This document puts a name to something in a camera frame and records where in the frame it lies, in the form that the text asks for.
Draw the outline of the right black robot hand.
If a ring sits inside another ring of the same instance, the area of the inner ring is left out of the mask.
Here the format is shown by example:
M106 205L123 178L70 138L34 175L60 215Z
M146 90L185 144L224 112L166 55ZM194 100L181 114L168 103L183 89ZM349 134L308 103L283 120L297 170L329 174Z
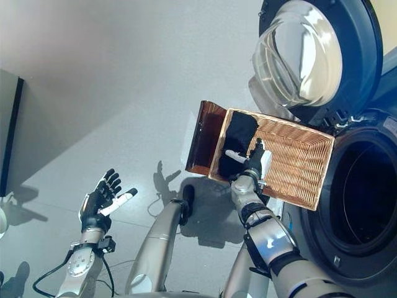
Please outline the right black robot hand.
M255 171L259 180L265 180L272 162L272 152L265 149L265 142L261 138L256 139L255 147L247 156L231 149L225 150L227 161L232 162L232 175L237 175L246 170Z

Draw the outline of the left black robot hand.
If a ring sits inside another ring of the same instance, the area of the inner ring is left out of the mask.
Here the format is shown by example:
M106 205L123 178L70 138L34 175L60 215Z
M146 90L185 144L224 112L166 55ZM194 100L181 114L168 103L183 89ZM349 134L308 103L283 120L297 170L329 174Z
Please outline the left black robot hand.
M81 222L81 232L100 229L107 233L111 227L110 214L137 195L138 190L131 188L119 194L122 190L119 174L113 169L105 172L94 190L85 195L78 213Z

